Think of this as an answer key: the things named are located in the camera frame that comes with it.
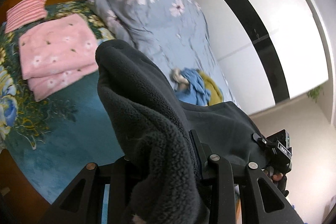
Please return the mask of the right hand in black glove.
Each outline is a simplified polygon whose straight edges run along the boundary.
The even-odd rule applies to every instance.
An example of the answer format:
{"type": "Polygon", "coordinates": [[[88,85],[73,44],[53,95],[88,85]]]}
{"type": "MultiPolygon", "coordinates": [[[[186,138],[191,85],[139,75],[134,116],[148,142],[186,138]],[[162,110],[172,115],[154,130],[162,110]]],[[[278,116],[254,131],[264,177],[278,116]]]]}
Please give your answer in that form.
{"type": "Polygon", "coordinates": [[[268,166],[263,172],[269,177],[269,179],[275,184],[278,190],[285,196],[288,197],[289,191],[286,189],[287,177],[275,171],[273,167],[268,166]]]}

